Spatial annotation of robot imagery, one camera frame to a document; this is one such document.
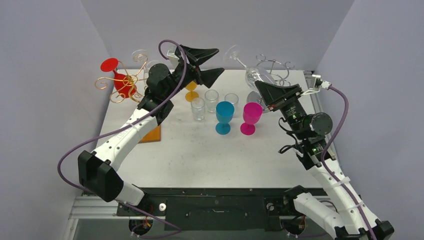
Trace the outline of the clear wine glass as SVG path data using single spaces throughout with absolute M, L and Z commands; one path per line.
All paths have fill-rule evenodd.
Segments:
M 144 90 L 147 89 L 147 78 L 149 77 L 149 70 L 151 67 L 153 67 L 156 64 L 163 64 L 163 61 L 160 60 L 151 60 L 149 62 L 146 63 L 146 65 L 143 68 L 143 83 L 144 83 Z
M 240 46 L 233 45 L 224 54 L 223 60 L 229 62 L 230 60 L 238 62 L 245 69 L 245 81 L 247 85 L 256 93 L 260 93 L 257 89 L 255 82 L 265 82 L 268 84 L 276 85 L 276 81 L 263 67 L 248 66 L 244 64 L 239 58 Z

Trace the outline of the pink wine glass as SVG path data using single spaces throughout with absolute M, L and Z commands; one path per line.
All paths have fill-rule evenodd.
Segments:
M 244 123 L 240 126 L 240 131 L 246 136 L 253 135 L 256 131 L 255 124 L 260 120 L 263 108 L 259 103 L 249 102 L 243 107 L 242 117 Z

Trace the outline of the clear etched glass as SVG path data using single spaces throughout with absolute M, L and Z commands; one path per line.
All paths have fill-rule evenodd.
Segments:
M 203 121 L 205 119 L 206 114 L 205 101 L 200 97 L 196 97 L 191 101 L 190 105 L 193 118 L 199 122 Z
M 224 100 L 226 102 L 229 102 L 234 107 L 234 117 L 237 116 L 237 113 L 239 112 L 239 97 L 235 93 L 228 93 L 224 96 Z
M 216 90 L 207 90 L 204 94 L 205 107 L 209 113 L 215 113 L 219 102 L 219 93 Z

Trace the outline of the blue wine glass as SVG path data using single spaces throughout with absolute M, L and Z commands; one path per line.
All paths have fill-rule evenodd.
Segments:
M 218 123 L 215 130 L 220 135 L 227 135 L 231 131 L 230 121 L 233 119 L 235 108 L 228 101 L 221 101 L 216 106 L 216 119 Z

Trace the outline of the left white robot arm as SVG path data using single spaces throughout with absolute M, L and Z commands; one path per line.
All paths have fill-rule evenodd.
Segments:
M 118 170 L 142 138 L 168 117 L 174 107 L 174 95 L 190 83 L 212 87 L 224 68 L 202 70 L 200 66 L 218 53 L 217 48 L 177 45 L 171 60 L 173 71 L 164 63 L 149 67 L 145 95 L 127 122 L 108 134 L 109 139 L 92 152 L 84 150 L 79 154 L 79 183 L 105 202 L 126 202 L 136 215 L 145 214 L 149 210 L 145 193 L 122 180 Z

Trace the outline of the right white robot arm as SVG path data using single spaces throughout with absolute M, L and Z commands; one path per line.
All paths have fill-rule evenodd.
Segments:
M 298 185 L 284 192 L 283 209 L 308 217 L 335 240 L 389 239 L 394 227 L 367 207 L 343 173 L 336 155 L 329 150 L 331 142 L 326 141 L 326 136 L 335 137 L 339 132 L 331 117 L 324 112 L 307 113 L 300 102 L 304 92 L 298 84 L 278 86 L 256 81 L 255 86 L 266 107 L 281 112 L 278 124 L 288 125 L 285 133 L 295 140 L 292 148 L 298 160 L 334 205 L 334 209 L 327 207 Z

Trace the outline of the clear wine glass back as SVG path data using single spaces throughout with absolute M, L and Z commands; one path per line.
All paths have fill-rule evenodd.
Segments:
M 151 67 L 153 67 L 156 64 L 163 64 L 163 61 L 160 60 L 151 60 L 149 62 L 146 63 L 146 65 L 143 68 L 143 83 L 144 83 L 144 90 L 147 89 L 147 78 L 149 77 L 149 70 Z

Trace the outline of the red wine glass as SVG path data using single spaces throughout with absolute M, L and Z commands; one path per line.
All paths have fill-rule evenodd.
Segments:
M 117 93 L 117 99 L 121 97 L 121 99 L 124 100 L 133 97 L 137 88 L 128 75 L 117 72 L 119 64 L 120 61 L 117 58 L 111 57 L 102 62 L 100 70 L 103 72 L 113 72 L 114 76 L 112 81 Z

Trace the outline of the wooden rack base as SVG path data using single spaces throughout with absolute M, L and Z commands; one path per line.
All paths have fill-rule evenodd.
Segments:
M 141 143 L 152 143 L 159 142 L 161 140 L 161 126 L 157 126 L 155 129 L 151 130 L 148 134 L 146 134 L 140 141 Z

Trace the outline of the yellow plastic goblet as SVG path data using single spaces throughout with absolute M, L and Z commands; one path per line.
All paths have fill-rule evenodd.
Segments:
M 188 90 L 188 92 L 185 95 L 185 99 L 188 102 L 191 102 L 193 99 L 198 98 L 199 94 L 195 91 L 195 89 L 197 88 L 197 83 L 194 81 L 191 81 L 186 87 L 185 89 Z

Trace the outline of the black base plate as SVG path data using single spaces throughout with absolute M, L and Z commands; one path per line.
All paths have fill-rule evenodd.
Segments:
M 284 198 L 287 188 L 143 188 L 137 210 L 119 204 L 117 215 L 141 221 L 148 212 L 183 231 L 277 231 L 280 220 L 299 220 Z

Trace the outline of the aluminium rail frame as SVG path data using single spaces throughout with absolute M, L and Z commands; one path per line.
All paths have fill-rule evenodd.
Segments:
M 77 196 L 73 202 L 69 219 L 62 240 L 76 240 L 79 231 L 82 229 L 83 220 L 97 221 L 100 220 L 144 220 L 145 216 L 118 216 L 117 210 L 120 209 L 119 204 L 115 201 L 104 202 L 99 197 L 95 196 Z M 333 240 L 328 234 L 312 233 L 300 235 L 289 233 L 287 230 L 282 230 L 283 239 L 287 240 Z

